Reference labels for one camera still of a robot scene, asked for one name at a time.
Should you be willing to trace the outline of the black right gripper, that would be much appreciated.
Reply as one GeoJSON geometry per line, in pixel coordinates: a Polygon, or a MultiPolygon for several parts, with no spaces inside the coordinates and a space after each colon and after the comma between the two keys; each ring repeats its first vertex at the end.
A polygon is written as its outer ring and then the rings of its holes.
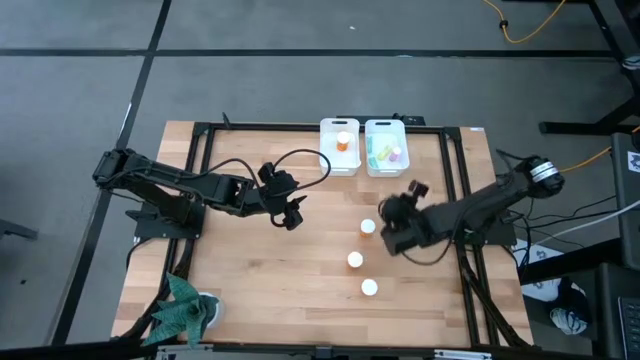
{"type": "Polygon", "coordinates": [[[402,193],[391,195],[378,205],[378,214],[384,223],[382,239],[391,256],[416,247],[426,246],[426,233],[421,212],[416,208],[419,196],[402,193]],[[409,229],[407,240],[404,230],[409,229]]]}

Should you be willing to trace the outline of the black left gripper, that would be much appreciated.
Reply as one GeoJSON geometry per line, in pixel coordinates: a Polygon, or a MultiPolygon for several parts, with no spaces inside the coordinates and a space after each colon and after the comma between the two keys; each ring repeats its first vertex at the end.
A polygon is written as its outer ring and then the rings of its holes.
{"type": "MultiPolygon", "coordinates": [[[[287,196],[299,185],[299,182],[285,170],[277,170],[275,165],[267,162],[261,166],[258,176],[263,185],[259,188],[262,201],[268,213],[282,213],[284,207],[299,209],[306,196],[292,199],[287,203],[287,196]]],[[[298,210],[288,210],[283,218],[283,225],[287,230],[294,230],[303,222],[298,210]]]]}

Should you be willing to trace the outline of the white plastic bin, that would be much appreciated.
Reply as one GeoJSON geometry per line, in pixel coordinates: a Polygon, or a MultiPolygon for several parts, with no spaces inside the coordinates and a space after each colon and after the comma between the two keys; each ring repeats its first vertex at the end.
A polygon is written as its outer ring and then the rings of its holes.
{"type": "Polygon", "coordinates": [[[330,176],[354,176],[360,166],[360,123],[355,118],[324,118],[320,122],[319,164],[322,172],[330,170],[330,176]],[[336,149],[336,135],[340,131],[351,134],[351,141],[345,152],[336,149]]]}
{"type": "Polygon", "coordinates": [[[408,150],[408,141],[406,137],[405,125],[400,120],[393,119],[370,119],[365,123],[365,151],[367,173],[371,177],[399,177],[410,167],[410,157],[408,150]],[[377,154],[386,146],[392,148],[399,146],[402,154],[397,162],[390,162],[388,158],[385,161],[378,162],[377,169],[371,169],[367,164],[366,137],[373,138],[373,151],[377,154]]]}

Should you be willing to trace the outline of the white plant pot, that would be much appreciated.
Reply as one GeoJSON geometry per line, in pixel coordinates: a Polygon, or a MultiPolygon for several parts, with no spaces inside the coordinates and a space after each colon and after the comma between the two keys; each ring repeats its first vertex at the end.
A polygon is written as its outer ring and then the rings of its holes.
{"type": "Polygon", "coordinates": [[[225,315],[224,301],[219,296],[209,292],[200,292],[199,296],[207,311],[203,321],[203,327],[212,329],[219,326],[225,315]]]}

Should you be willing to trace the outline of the green artificial plant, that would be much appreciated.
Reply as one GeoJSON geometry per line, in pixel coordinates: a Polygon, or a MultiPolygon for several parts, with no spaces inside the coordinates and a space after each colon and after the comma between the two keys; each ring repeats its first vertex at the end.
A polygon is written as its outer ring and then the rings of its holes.
{"type": "Polygon", "coordinates": [[[150,332],[142,345],[150,346],[185,333],[187,345],[194,348],[207,330],[203,327],[206,307],[200,292],[187,280],[170,273],[167,280],[174,300],[157,302],[160,310],[153,313],[152,318],[159,320],[160,325],[150,332]]]}

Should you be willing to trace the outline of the black side table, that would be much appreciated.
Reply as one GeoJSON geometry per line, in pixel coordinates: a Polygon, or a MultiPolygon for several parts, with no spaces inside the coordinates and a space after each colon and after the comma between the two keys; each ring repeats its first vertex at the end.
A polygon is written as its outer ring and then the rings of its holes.
{"type": "Polygon", "coordinates": [[[621,240],[612,239],[568,253],[535,244],[518,244],[525,257],[523,294],[543,304],[550,319],[567,334],[595,327],[594,353],[625,360],[619,297],[640,298],[640,271],[621,258],[621,240]]]}

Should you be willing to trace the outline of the black computer tower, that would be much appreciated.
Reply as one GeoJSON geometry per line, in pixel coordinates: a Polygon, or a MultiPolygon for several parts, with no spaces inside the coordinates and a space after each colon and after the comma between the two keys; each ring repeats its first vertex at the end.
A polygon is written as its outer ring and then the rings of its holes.
{"type": "Polygon", "coordinates": [[[628,268],[640,271],[640,135],[611,136],[612,164],[618,216],[621,258],[628,268]]]}

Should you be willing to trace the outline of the black keyboard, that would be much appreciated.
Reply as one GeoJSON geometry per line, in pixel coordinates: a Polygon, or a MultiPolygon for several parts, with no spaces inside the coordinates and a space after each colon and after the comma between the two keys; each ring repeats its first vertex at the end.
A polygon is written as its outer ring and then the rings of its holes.
{"type": "Polygon", "coordinates": [[[619,297],[625,360],[640,360],[640,298],[619,297]]]}

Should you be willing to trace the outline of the dark grey furniture foot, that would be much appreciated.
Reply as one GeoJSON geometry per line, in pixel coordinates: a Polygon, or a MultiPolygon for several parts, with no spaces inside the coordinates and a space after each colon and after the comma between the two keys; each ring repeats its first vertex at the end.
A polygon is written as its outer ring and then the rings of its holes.
{"type": "Polygon", "coordinates": [[[19,236],[27,240],[36,240],[38,232],[22,225],[0,219],[0,239],[4,236],[19,236]]]}

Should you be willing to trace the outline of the black aluminium table frame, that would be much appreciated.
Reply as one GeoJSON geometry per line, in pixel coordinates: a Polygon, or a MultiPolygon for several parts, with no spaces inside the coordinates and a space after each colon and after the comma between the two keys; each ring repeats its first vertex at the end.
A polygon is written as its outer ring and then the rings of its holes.
{"type": "Polygon", "coordinates": [[[361,221],[376,217],[380,200],[412,180],[428,184],[427,203],[439,203],[494,179],[485,132],[412,127],[407,139],[410,167],[400,177],[359,170],[322,179],[315,125],[218,124],[194,136],[189,122],[167,123],[162,162],[179,166],[193,158],[200,169],[220,164],[241,175],[248,166],[280,160],[305,185],[304,221],[294,231],[273,227],[265,216],[206,215],[189,279],[225,304],[222,323],[205,333],[206,342],[317,355],[502,342],[463,282],[455,248],[439,243],[392,257],[379,236],[360,235],[361,221]],[[360,268],[347,264],[353,251],[364,257],[360,268]],[[377,282],[376,295],[361,292],[364,279],[377,282]]]}

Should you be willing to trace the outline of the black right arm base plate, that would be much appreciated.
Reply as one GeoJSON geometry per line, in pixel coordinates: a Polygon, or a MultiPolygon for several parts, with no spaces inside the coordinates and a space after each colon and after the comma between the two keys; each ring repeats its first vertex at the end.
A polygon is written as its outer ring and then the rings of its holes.
{"type": "Polygon", "coordinates": [[[461,226],[454,236],[454,241],[464,245],[510,246],[516,243],[516,235],[512,224],[495,221],[477,229],[468,225],[461,226]]]}

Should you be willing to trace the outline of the silver metal bracket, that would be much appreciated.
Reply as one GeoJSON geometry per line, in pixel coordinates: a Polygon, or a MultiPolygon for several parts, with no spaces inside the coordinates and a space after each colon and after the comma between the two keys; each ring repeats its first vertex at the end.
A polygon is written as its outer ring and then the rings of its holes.
{"type": "Polygon", "coordinates": [[[213,353],[202,349],[161,348],[154,360],[212,360],[213,353]]]}
{"type": "Polygon", "coordinates": [[[435,349],[433,358],[437,360],[493,360],[490,353],[454,349],[435,349]]]}

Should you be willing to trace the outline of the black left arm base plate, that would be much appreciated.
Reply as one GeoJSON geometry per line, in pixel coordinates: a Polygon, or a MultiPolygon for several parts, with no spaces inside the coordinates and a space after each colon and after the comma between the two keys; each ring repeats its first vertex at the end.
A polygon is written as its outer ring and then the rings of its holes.
{"type": "Polygon", "coordinates": [[[203,229],[205,208],[185,197],[169,195],[157,204],[145,201],[140,210],[125,214],[136,222],[136,237],[195,239],[203,229]]]}

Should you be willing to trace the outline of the black desk leg frame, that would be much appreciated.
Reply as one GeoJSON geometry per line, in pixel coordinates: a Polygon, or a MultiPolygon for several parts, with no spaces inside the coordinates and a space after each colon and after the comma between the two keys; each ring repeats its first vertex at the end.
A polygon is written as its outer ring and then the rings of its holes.
{"type": "Polygon", "coordinates": [[[593,14],[595,21],[610,49],[613,59],[620,65],[622,75],[630,83],[633,94],[631,97],[594,123],[571,122],[540,122],[539,130],[543,134],[556,135],[590,135],[609,136],[614,133],[630,133],[635,130],[632,125],[623,125],[623,122],[632,116],[640,117],[640,72],[632,72],[622,66],[625,58],[622,48],[615,38],[611,27],[607,23],[604,14],[596,3],[596,0],[579,0],[586,3],[593,14]]]}

